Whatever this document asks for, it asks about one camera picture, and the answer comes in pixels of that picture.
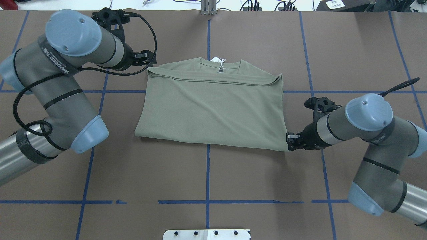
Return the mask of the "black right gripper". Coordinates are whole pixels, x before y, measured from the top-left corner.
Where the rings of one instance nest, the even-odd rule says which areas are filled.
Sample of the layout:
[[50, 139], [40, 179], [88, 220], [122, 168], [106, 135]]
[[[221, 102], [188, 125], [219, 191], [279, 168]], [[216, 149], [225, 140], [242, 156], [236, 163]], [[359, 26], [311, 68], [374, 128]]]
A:
[[287, 132], [286, 143], [289, 151], [295, 151], [296, 149], [325, 149], [326, 147], [325, 141], [319, 137], [316, 123], [307, 125], [299, 134]]

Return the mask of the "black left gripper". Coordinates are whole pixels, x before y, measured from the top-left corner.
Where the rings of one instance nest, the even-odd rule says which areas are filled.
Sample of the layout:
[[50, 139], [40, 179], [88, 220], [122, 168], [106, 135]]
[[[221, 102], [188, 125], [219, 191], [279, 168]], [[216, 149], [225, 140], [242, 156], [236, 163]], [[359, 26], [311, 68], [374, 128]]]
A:
[[115, 55], [113, 58], [117, 63], [113, 70], [126, 70], [130, 66], [153, 66], [157, 64], [156, 53], [149, 50], [135, 52], [128, 44], [116, 45]]

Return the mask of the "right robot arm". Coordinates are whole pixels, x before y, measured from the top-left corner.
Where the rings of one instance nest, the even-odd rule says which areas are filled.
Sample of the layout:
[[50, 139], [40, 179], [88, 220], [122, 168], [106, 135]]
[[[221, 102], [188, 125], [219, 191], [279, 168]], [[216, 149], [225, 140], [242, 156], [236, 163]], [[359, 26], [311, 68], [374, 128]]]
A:
[[404, 162], [426, 151], [426, 131], [395, 116], [384, 96], [365, 94], [346, 105], [327, 97], [307, 99], [304, 106], [313, 110], [313, 122], [302, 132], [287, 132], [287, 147], [317, 150], [354, 138], [367, 142], [348, 202], [370, 215], [398, 214], [426, 229], [426, 190], [399, 178]]

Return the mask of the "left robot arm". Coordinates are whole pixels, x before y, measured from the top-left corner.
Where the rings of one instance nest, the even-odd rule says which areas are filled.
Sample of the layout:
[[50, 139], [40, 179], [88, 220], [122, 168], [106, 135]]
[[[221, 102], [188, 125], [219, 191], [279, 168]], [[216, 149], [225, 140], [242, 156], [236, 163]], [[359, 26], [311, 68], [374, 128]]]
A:
[[12, 105], [15, 133], [1, 142], [1, 185], [72, 149], [83, 153], [108, 138], [99, 112], [74, 76], [85, 70], [125, 76], [130, 66], [156, 64], [156, 52], [134, 52], [124, 23], [138, 13], [103, 8], [89, 17], [54, 12], [45, 32], [1, 63], [1, 76], [18, 95]]

